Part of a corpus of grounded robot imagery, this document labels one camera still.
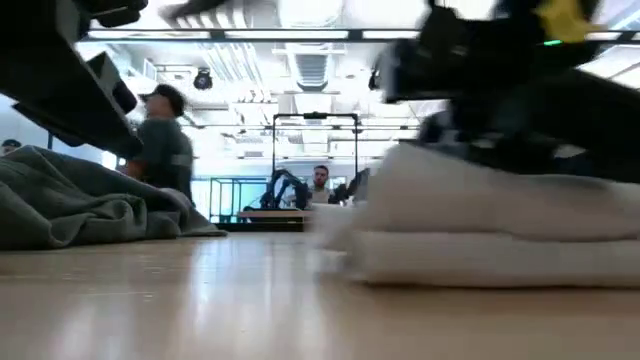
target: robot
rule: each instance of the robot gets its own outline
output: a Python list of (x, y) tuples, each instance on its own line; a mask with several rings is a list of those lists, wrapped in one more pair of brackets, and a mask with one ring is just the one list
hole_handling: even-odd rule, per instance
[[(370, 88), (383, 90), (389, 103), (447, 99), (444, 126), (457, 133), (454, 153), (463, 160), (519, 174), (640, 181), (633, 170), (640, 165), (640, 94), (575, 69), (598, 54), (599, 45), (585, 41), (597, 29), (590, 22), (598, 1), (505, 0), (501, 17), (488, 21), (429, 5), (418, 38), (380, 55)], [(421, 134), (419, 143), (451, 155), (449, 145), (433, 141), (441, 125), (425, 125), (436, 135)], [(489, 138), (489, 148), (474, 145)], [(581, 161), (589, 159), (589, 171), (557, 161), (566, 144), (586, 150)]]
[[(106, 54), (84, 61), (74, 44), (90, 23), (136, 22), (147, 0), (34, 0), (5, 11), (0, 92), (14, 108), (70, 146), (85, 143), (129, 157), (142, 147), (125, 115), (137, 98)], [(22, 25), (15, 27), (15, 14)]]

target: man in gray shirt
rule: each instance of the man in gray shirt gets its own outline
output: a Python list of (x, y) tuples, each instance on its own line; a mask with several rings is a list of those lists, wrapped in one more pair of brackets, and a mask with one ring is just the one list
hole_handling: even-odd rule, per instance
[(161, 84), (142, 99), (147, 119), (137, 135), (143, 149), (127, 161), (126, 173), (158, 188), (176, 189), (192, 200), (193, 147), (176, 121), (184, 114), (184, 97), (172, 86)]

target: black equipment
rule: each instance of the black equipment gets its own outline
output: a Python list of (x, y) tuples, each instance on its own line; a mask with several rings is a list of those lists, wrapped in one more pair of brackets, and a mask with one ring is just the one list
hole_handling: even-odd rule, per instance
[[(582, 14), (574, 20), (590, 22), (599, 1), (577, 1)], [(535, 10), (542, 3), (502, 0), (497, 13), (504, 17), (471, 21), (429, 1), (419, 37), (385, 49), (369, 85), (384, 90), (390, 103), (449, 99), (447, 128), (458, 133), (460, 144), (436, 144), (442, 132), (437, 123), (424, 124), (419, 142), (467, 161), (516, 173), (557, 173), (554, 154), (571, 144), (590, 154), (593, 176), (640, 181), (640, 171), (633, 175), (614, 165), (640, 168), (640, 94), (576, 70), (599, 45), (548, 42), (555, 40), (552, 31)], [(488, 135), (498, 135), (493, 146), (473, 145)]]
[[(278, 194), (275, 194), (275, 187), (278, 180), (284, 177), (282, 186)], [(303, 183), (297, 177), (293, 176), (287, 169), (278, 169), (271, 174), (271, 181), (267, 184), (267, 191), (260, 198), (261, 210), (277, 210), (280, 209), (280, 201), (282, 200), (282, 194), (286, 188), (291, 185), (296, 196), (295, 207), (296, 209), (304, 210), (307, 208), (311, 193), (309, 192), (309, 186)]]
[[(276, 184), (280, 178), (284, 178), (282, 180), (282, 185), (280, 186), (280, 190), (278, 193), (275, 193)], [(295, 207), (299, 210), (305, 210), (309, 203), (309, 199), (311, 198), (311, 193), (309, 192), (309, 187), (307, 184), (303, 183), (295, 177), (293, 174), (289, 172), (287, 169), (278, 169), (271, 174), (271, 180), (267, 184), (267, 191), (260, 197), (260, 208), (255, 209), (250, 206), (245, 207), (244, 211), (259, 211), (259, 210), (270, 210), (270, 211), (278, 211), (278, 210), (291, 210), (291, 209), (281, 209), (280, 202), (282, 201), (282, 195), (285, 190), (289, 187), (293, 187), (293, 191), (295, 194)], [(295, 218), (278, 218), (278, 217), (268, 217), (268, 218), (259, 218), (259, 217), (249, 217), (249, 220), (253, 223), (258, 222), (300, 222), (302, 221), (302, 217), (300, 219)]]
[[(137, 103), (106, 54), (85, 62), (74, 44), (91, 20), (102, 26), (137, 21), (147, 0), (34, 0), (0, 16), (5, 41), (0, 92), (14, 108), (70, 146), (84, 143), (121, 156), (142, 147), (125, 114)], [(16, 14), (21, 26), (16, 27)]]
[(358, 172), (356, 176), (351, 179), (349, 186), (345, 184), (338, 185), (338, 187), (333, 190), (333, 195), (329, 197), (329, 204), (340, 204), (352, 196), (355, 196), (357, 198), (356, 200), (365, 200), (366, 191), (359, 193), (358, 190), (366, 188), (370, 175), (371, 169), (366, 168)]

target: green light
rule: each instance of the green light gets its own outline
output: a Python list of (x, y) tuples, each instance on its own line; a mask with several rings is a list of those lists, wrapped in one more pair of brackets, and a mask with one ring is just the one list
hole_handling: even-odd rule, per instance
[(560, 44), (562, 44), (561, 40), (551, 40), (551, 41), (544, 42), (544, 46), (554, 46), (554, 45), (560, 45)]

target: table surface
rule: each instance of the table surface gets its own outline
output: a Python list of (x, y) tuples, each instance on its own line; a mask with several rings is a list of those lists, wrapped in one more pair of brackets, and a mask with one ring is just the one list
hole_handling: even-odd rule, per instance
[(640, 292), (370, 288), (305, 234), (0, 254), (6, 359), (638, 359)]
[(254, 210), (240, 211), (239, 218), (301, 218), (310, 217), (313, 211), (310, 210)]

